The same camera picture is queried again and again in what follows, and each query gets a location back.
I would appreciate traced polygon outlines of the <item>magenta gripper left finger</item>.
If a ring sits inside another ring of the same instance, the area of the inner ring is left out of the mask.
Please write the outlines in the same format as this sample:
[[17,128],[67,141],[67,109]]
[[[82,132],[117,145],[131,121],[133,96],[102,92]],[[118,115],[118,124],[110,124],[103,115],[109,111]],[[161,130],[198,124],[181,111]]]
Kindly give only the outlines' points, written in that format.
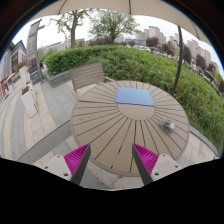
[[91,154],[91,146],[86,144],[65,156],[56,155],[44,165],[44,169],[54,175],[79,185]]

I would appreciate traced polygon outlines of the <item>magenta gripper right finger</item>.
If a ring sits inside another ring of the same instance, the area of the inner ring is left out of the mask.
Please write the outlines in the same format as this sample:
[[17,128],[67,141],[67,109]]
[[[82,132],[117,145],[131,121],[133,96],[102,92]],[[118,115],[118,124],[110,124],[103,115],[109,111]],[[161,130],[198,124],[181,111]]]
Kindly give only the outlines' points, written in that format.
[[156,154],[135,143],[132,154],[144,185],[168,176],[182,167],[167,154]]

